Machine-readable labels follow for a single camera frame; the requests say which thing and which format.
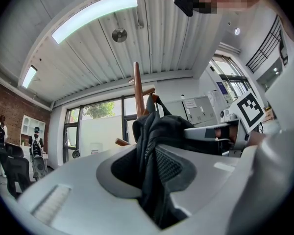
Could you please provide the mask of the long ceiling light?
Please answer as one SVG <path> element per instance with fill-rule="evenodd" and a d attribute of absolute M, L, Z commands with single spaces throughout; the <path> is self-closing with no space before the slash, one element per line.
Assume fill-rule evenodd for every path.
<path fill-rule="evenodd" d="M 137 0 L 100 0 L 97 1 L 62 23 L 52 34 L 52 38 L 60 44 L 72 33 L 84 25 L 100 17 L 115 13 L 121 10 L 135 8 L 138 6 Z"/>

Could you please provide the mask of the black mesh office chair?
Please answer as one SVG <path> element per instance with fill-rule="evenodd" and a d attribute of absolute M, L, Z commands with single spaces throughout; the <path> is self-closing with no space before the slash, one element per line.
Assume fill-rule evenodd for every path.
<path fill-rule="evenodd" d="M 24 158 L 20 146 L 5 143 L 0 144 L 0 164 L 7 177 L 7 189 L 17 199 L 32 184 L 29 177 L 29 161 Z"/>

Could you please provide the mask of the wooden coat stand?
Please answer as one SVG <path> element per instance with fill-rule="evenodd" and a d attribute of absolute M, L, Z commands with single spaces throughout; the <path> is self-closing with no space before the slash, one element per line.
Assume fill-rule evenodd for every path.
<path fill-rule="evenodd" d="M 135 97 L 135 106 L 136 114 L 125 115 L 125 97 L 121 97 L 122 101 L 122 139 L 116 138 L 115 144 L 118 146 L 128 146 L 128 134 L 127 134 L 127 121 L 132 121 L 133 119 L 139 118 L 141 116 L 148 115 L 150 110 L 148 110 L 144 103 L 144 96 L 148 95 L 151 98 L 153 103 L 156 102 L 158 95 L 155 94 L 155 88 L 147 89 L 143 91 L 142 80 L 140 75 L 139 63 L 133 63 L 134 76 L 128 82 L 134 84 L 134 97 Z"/>

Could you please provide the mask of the black fabric bag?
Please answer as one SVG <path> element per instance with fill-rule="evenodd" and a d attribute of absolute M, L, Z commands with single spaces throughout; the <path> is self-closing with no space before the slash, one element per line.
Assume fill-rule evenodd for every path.
<path fill-rule="evenodd" d="M 184 130 L 193 125 L 180 116 L 172 115 L 161 99 L 156 103 L 163 108 L 159 117 L 152 100 L 147 100 L 149 114 L 136 119 L 132 125 L 136 148 L 111 166 L 112 174 L 119 180 L 142 191 L 137 199 L 141 208 L 160 228 L 186 218 L 174 208 L 170 193 L 185 190 L 194 180 L 195 167 L 184 158 L 160 148 L 165 144 L 192 152 L 220 155 L 218 145 L 212 141 L 188 140 Z"/>

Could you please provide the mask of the round metal ceiling fixture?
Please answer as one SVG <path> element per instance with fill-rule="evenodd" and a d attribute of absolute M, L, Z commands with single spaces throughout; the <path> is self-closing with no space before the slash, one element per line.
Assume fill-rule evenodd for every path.
<path fill-rule="evenodd" d="M 117 28 L 112 32 L 112 39 L 116 43 L 122 43 L 127 39 L 127 31 L 124 28 Z"/>

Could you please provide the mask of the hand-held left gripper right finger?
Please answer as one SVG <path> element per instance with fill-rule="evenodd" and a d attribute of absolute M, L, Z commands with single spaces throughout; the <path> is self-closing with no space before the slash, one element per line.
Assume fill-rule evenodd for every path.
<path fill-rule="evenodd" d="M 185 190 L 172 192 L 174 208 L 187 217 L 161 235 L 226 235 L 233 210 L 252 175 L 257 146 L 244 149 L 240 158 L 215 156 L 168 145 L 158 149 L 191 162 L 196 176 Z"/>

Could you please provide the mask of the clear water bottle red label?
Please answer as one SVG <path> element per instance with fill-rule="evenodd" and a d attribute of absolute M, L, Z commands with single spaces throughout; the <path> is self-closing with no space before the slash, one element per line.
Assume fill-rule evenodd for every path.
<path fill-rule="evenodd" d="M 100 153 L 103 151 L 103 144 L 100 142 L 92 142 L 90 143 L 89 149 L 90 149 L 91 155 Z"/>

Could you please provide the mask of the blue wall poster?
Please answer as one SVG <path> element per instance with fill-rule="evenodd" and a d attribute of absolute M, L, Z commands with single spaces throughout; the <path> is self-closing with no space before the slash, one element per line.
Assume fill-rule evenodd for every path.
<path fill-rule="evenodd" d="M 223 82 L 217 82 L 217 85 L 223 95 L 228 94 L 228 91 L 227 91 L 226 87 L 224 86 Z"/>

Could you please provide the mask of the grey metal locker cabinet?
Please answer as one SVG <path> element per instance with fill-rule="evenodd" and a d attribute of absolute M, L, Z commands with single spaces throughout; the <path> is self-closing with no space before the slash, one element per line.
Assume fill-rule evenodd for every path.
<path fill-rule="evenodd" d="M 217 117 L 207 96 L 183 98 L 165 102 L 168 111 L 180 116 L 195 127 L 205 127 L 218 124 Z"/>

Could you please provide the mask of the person's right forearm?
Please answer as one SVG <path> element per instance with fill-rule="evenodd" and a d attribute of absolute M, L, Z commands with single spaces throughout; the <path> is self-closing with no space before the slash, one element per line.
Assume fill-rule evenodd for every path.
<path fill-rule="evenodd" d="M 266 134 L 258 133 L 256 131 L 251 131 L 249 135 L 247 146 L 259 145 L 264 138 L 266 138 Z"/>

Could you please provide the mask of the short ceiling light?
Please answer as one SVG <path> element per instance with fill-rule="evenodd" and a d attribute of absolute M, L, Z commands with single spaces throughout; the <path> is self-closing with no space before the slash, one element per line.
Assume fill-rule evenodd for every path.
<path fill-rule="evenodd" d="M 37 69 L 34 66 L 30 66 L 29 69 L 26 72 L 26 75 L 22 81 L 22 87 L 24 88 L 28 88 L 32 79 L 34 78 L 34 76 L 37 73 Z"/>

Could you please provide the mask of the black metal railing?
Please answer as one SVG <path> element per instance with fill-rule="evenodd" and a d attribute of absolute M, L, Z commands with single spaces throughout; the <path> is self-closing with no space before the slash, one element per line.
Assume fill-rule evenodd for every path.
<path fill-rule="evenodd" d="M 276 16 L 267 36 L 246 64 L 252 73 L 255 73 L 262 66 L 276 46 L 279 45 L 281 41 L 280 30 L 281 23 L 278 16 Z"/>

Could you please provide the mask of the tall side window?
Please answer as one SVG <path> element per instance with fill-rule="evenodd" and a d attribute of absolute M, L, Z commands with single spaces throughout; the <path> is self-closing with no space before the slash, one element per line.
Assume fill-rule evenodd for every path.
<path fill-rule="evenodd" d="M 220 76 L 232 101 L 236 101 L 251 89 L 248 79 L 230 57 L 214 55 L 210 61 L 210 68 Z"/>

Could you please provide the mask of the white arched shelf cabinet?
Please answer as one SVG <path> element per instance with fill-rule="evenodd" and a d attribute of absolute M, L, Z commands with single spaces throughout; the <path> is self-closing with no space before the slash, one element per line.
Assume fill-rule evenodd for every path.
<path fill-rule="evenodd" d="M 39 128 L 39 138 L 42 140 L 43 144 L 45 144 L 44 134 L 46 123 L 26 115 L 23 116 L 20 134 L 20 147 L 23 149 L 25 153 L 29 153 L 30 145 L 28 143 L 28 140 L 30 136 L 33 136 L 35 134 L 34 131 L 36 127 Z"/>

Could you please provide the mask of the person's white shirt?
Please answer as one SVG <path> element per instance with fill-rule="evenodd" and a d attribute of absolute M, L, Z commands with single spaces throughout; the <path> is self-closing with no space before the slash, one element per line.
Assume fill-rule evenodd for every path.
<path fill-rule="evenodd" d="M 294 222 L 284 204 L 294 188 L 294 28 L 281 7 L 262 0 L 277 14 L 282 24 L 279 55 L 282 73 L 266 92 L 281 131 L 256 145 L 252 175 L 240 196 L 227 235 L 271 235 L 288 231 Z"/>

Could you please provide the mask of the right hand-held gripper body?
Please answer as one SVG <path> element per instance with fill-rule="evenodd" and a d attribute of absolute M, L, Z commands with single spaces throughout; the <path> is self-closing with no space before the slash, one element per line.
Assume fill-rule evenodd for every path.
<path fill-rule="evenodd" d="M 265 118 L 265 111 L 261 107 L 257 97 L 252 90 L 248 90 L 244 95 L 234 101 L 228 108 L 229 121 L 239 121 L 239 129 L 236 141 L 231 141 L 230 156 L 241 156 L 248 146 L 251 131 L 258 131 L 259 124 Z"/>

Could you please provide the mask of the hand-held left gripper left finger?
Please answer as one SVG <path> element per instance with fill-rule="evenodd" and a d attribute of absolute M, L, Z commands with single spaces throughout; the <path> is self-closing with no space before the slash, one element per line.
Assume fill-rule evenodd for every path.
<path fill-rule="evenodd" d="M 113 162 L 133 145 L 75 159 L 28 188 L 17 219 L 40 235 L 157 235 L 138 203 L 141 191 L 116 178 Z"/>

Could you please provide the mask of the black framed window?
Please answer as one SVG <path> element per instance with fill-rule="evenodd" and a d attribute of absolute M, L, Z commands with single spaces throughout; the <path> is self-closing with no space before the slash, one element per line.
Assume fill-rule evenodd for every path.
<path fill-rule="evenodd" d="M 136 114 L 135 97 L 125 97 L 125 115 Z M 127 121 L 128 142 L 135 143 L 132 121 Z M 103 144 L 103 151 L 114 149 L 116 138 L 122 134 L 121 97 L 110 101 L 80 106 L 66 112 L 63 135 L 63 159 L 65 162 L 74 158 L 72 153 L 79 150 L 80 157 L 91 155 L 89 146 L 92 142 Z"/>

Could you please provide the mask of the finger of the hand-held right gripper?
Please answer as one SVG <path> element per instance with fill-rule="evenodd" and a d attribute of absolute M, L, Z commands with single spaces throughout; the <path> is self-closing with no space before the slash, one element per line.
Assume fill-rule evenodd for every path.
<path fill-rule="evenodd" d="M 184 137 L 196 141 L 236 141 L 239 121 L 229 121 L 217 125 L 188 128 Z"/>

